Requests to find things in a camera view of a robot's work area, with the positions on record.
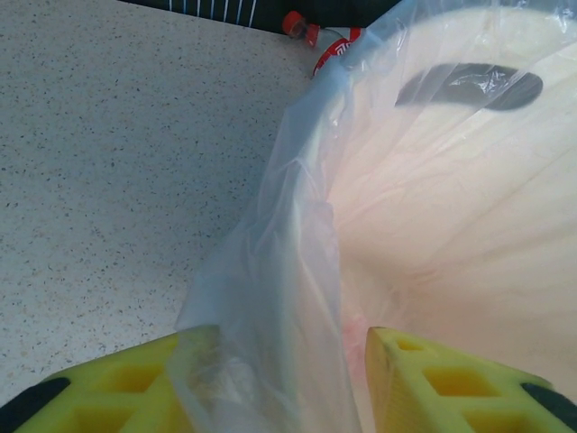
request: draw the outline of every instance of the plastic bottle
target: plastic bottle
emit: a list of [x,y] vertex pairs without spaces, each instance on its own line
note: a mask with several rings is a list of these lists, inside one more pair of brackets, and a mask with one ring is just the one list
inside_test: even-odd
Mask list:
[[362,29],[324,28],[307,20],[298,12],[292,11],[285,16],[282,30],[290,38],[305,41],[314,53],[311,56],[313,76],[332,56],[340,56],[351,43],[361,36]]

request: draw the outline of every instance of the dark background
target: dark background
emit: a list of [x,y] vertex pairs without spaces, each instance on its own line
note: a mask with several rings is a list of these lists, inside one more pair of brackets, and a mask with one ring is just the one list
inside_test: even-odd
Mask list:
[[282,19],[292,10],[301,12],[311,23],[322,27],[367,27],[399,0],[254,0],[255,3],[253,0],[122,1],[282,33]]

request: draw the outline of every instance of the speckled countertop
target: speckled countertop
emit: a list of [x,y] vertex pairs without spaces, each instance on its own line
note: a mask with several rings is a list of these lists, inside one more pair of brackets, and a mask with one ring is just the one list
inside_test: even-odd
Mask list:
[[282,36],[115,0],[1,3],[0,405],[173,331],[308,82]]

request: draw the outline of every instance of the trash bin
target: trash bin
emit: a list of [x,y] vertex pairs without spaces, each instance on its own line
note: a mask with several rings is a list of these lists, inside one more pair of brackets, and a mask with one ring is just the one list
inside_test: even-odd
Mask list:
[[200,431],[374,430],[372,326],[577,396],[574,5],[409,0],[283,118],[258,197],[197,273],[171,377]]

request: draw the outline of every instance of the red label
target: red label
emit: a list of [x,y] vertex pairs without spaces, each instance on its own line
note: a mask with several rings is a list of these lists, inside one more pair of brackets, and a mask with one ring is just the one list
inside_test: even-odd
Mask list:
[[323,53],[321,58],[316,63],[315,69],[313,70],[313,75],[316,75],[319,69],[325,65],[326,61],[333,56],[340,56],[343,54],[347,48],[351,45],[350,41],[345,38],[341,38],[338,41],[333,42],[333,44],[328,47],[328,49]]
[[307,29],[307,43],[311,47],[316,46],[316,41],[318,40],[318,33],[321,31],[321,28],[316,24],[309,24]]
[[357,39],[359,39],[361,37],[361,28],[360,27],[353,27],[351,28],[351,37],[349,38],[349,41],[351,43],[355,42]]

